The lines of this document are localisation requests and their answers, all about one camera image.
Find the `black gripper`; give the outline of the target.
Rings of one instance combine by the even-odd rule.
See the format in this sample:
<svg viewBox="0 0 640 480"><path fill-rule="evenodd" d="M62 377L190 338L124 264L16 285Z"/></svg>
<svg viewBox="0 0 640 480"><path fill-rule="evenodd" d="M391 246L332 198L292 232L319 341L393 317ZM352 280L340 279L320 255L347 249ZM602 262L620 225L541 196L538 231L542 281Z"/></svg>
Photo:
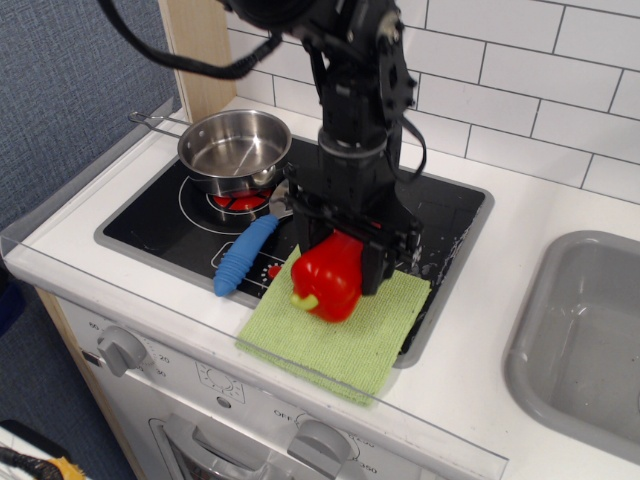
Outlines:
<svg viewBox="0 0 640 480"><path fill-rule="evenodd" d="M302 254L340 230L364 244L361 291L375 295L396 260L418 256L423 226L404 206L397 187L420 178L399 166L399 149L381 146L340 157L320 145L296 142L285 157L293 224Z"/></svg>

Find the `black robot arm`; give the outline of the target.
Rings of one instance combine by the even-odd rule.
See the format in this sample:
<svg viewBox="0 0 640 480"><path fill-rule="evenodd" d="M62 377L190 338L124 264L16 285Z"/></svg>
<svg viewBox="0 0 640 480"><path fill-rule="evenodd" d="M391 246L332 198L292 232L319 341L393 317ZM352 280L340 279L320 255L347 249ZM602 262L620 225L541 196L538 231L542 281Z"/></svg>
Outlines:
<svg viewBox="0 0 640 480"><path fill-rule="evenodd" d="M339 230L362 242L361 291L376 294L398 260L413 260L421 222L396 195L422 171L400 167L402 134L422 136L405 111L416 81L404 58L393 1L227 1L225 9L271 37L298 39L322 108L318 157L289 166L288 200L307 252Z"/></svg>

